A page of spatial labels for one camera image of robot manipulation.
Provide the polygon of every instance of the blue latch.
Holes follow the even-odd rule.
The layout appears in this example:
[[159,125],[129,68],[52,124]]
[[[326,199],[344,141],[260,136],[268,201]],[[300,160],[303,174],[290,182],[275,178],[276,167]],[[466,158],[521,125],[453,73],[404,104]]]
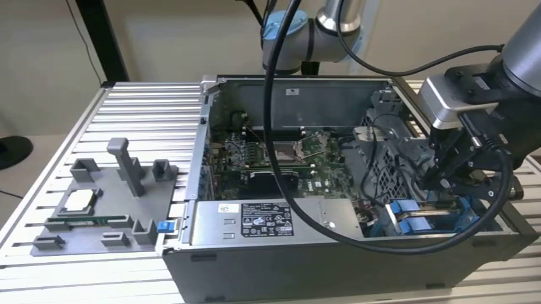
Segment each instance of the blue latch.
[[157,223],[157,233],[172,233],[175,232],[175,221],[163,220]]

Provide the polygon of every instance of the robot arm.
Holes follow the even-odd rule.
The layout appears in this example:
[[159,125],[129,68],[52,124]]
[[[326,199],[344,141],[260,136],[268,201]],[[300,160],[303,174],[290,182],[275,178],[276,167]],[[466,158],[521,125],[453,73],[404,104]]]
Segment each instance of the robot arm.
[[[518,168],[541,147],[541,6],[490,64],[450,68],[427,78],[419,107],[431,123],[434,166],[424,189],[450,188],[491,201],[498,175],[477,180],[475,170],[501,171],[494,148],[502,147]],[[513,178],[510,199],[522,198]]]
[[[276,73],[292,74],[300,69],[303,61],[339,62],[346,54],[336,36],[336,24],[339,24],[344,41],[351,47],[360,34],[359,10],[364,0],[344,0],[340,22],[338,22],[339,0],[327,0],[318,10],[316,17],[306,19],[306,14],[295,14],[290,33],[284,39],[283,50],[279,55]],[[270,20],[263,25],[263,67],[266,69],[268,56],[275,43],[275,31],[282,20]]]

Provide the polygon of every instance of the metal work surface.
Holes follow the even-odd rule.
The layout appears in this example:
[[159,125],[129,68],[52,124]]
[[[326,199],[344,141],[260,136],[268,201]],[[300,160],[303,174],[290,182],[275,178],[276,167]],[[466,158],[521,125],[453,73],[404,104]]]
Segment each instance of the metal work surface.
[[[420,82],[410,85],[418,89]],[[92,157],[99,166],[113,166],[111,137],[128,138],[143,165],[165,158],[179,167],[169,210],[179,217],[197,117],[199,84],[120,83],[100,91],[0,231],[0,303],[183,303],[155,252],[33,257],[29,242],[68,188],[73,161]],[[514,206],[541,232],[541,166],[527,157],[515,175],[525,197]],[[290,303],[539,303],[539,245],[537,240],[507,262],[483,265],[453,289]]]

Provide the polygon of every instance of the motherboard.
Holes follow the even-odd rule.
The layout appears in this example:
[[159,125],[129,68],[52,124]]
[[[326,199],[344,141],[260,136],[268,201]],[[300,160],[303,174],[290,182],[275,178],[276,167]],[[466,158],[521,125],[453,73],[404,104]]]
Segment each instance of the motherboard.
[[[262,132],[244,127],[221,138],[212,144],[215,199],[280,198]],[[275,155],[295,197],[356,200],[354,179],[332,131],[304,130],[287,136],[282,133],[278,139]]]

